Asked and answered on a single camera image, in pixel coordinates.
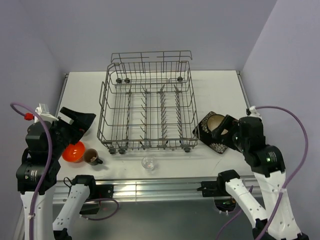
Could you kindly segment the blue floral ceramic bowl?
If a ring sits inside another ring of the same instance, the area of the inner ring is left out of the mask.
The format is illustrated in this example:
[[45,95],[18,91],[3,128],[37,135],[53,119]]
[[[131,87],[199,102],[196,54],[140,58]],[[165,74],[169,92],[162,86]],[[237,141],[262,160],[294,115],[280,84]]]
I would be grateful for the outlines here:
[[207,120],[207,128],[210,132],[215,130],[224,120],[224,116],[221,114],[213,114]]

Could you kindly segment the black floral square plate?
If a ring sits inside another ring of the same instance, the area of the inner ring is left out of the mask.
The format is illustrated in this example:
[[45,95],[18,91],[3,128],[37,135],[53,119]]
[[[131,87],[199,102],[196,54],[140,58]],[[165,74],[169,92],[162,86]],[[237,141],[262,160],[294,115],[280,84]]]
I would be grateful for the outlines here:
[[208,130],[207,127],[207,120],[210,116],[218,114],[213,111],[210,111],[195,127],[192,131],[193,135],[197,137],[202,143],[206,146],[214,150],[218,154],[223,154],[227,150],[227,146],[223,145],[222,143],[217,143],[212,138],[212,132]]

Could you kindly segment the grey wire dish rack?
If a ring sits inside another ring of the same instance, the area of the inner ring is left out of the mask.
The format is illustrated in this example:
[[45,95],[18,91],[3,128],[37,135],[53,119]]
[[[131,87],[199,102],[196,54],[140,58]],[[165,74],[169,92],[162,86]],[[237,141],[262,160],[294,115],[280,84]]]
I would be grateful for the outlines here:
[[109,153],[190,152],[198,113],[189,50],[113,53],[99,94],[98,140]]

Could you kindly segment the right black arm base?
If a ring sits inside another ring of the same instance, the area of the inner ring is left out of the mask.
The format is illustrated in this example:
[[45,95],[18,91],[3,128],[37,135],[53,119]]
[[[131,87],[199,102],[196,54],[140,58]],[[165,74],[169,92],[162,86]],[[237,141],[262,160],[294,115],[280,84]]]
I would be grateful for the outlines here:
[[225,191],[219,188],[217,181],[202,181],[200,187],[196,189],[201,192],[203,198],[213,198],[215,207],[223,212],[233,211],[237,203]]

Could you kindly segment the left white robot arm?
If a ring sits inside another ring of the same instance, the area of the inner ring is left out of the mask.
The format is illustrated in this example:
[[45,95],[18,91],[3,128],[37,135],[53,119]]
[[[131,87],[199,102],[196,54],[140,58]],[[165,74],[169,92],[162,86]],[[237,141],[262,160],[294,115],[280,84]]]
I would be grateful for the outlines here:
[[58,217],[53,219],[53,198],[61,168],[59,159],[69,145],[81,140],[96,118],[94,113],[77,112],[66,107],[62,107],[60,113],[72,122],[51,114],[48,120],[44,120],[44,115],[35,111],[32,114],[35,121],[27,129],[27,147],[16,171],[26,240],[72,239],[72,225],[84,203],[98,193],[94,176],[75,176],[64,206]]

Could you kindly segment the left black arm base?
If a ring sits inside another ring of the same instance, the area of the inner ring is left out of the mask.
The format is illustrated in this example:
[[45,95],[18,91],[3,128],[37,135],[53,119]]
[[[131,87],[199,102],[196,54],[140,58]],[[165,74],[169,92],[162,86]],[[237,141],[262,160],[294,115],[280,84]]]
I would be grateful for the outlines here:
[[107,199],[107,201],[113,199],[114,186],[112,184],[97,184],[93,175],[76,175],[72,180],[69,177],[64,177],[63,183],[68,187],[68,199],[75,192],[74,186],[84,185],[89,187],[89,195],[79,212],[82,217],[98,213],[102,200],[97,199]]

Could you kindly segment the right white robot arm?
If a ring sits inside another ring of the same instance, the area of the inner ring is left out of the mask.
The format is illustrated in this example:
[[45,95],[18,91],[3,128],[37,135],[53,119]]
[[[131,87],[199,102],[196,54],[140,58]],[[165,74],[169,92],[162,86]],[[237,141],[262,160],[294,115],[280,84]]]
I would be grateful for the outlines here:
[[278,147],[266,143],[262,120],[226,115],[212,131],[212,138],[240,152],[257,180],[264,205],[253,197],[235,170],[220,172],[216,183],[217,191],[232,196],[245,213],[254,239],[307,240],[292,211],[283,155]]

